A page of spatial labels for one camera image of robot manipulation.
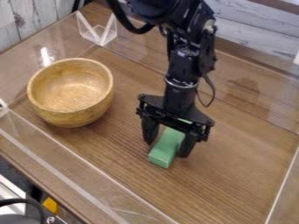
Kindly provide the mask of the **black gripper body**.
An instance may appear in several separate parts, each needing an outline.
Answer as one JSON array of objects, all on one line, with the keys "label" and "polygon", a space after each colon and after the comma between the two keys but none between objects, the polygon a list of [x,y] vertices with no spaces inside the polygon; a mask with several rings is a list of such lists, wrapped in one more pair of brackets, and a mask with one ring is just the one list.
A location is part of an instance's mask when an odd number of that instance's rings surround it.
[{"label": "black gripper body", "polygon": [[147,115],[159,122],[159,126],[163,124],[186,135],[194,133],[198,142],[207,141],[216,122],[195,106],[199,80],[179,80],[171,76],[166,76],[163,79],[166,82],[163,96],[151,94],[138,96],[137,113],[141,119],[143,115]]}]

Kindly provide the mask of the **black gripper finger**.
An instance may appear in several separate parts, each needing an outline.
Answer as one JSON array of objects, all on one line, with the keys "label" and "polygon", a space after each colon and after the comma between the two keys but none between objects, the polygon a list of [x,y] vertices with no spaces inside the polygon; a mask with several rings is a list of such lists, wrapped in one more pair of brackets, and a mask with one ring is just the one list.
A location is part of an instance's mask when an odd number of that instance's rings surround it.
[{"label": "black gripper finger", "polygon": [[198,142],[198,137],[194,133],[187,134],[182,141],[182,145],[178,151],[178,156],[181,158],[187,158],[193,152],[194,146]]},{"label": "black gripper finger", "polygon": [[150,117],[149,115],[143,115],[142,118],[142,129],[143,129],[143,138],[145,141],[151,144],[158,137],[159,133],[159,122]]}]

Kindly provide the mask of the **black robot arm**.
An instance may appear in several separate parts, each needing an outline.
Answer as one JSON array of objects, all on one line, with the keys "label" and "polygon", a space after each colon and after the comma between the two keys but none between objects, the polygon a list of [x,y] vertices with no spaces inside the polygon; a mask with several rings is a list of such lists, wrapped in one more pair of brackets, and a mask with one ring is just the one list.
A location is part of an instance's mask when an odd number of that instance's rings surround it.
[{"label": "black robot arm", "polygon": [[197,108],[199,84],[216,70],[217,18],[205,0],[126,0],[126,7],[145,25],[135,27],[119,0],[107,0],[119,23],[134,34],[158,28],[167,38],[170,66],[163,80],[165,95],[141,94],[137,113],[142,118],[143,138],[151,143],[162,125],[181,131],[185,139],[179,156],[190,156],[195,144],[210,137],[216,122]]}]

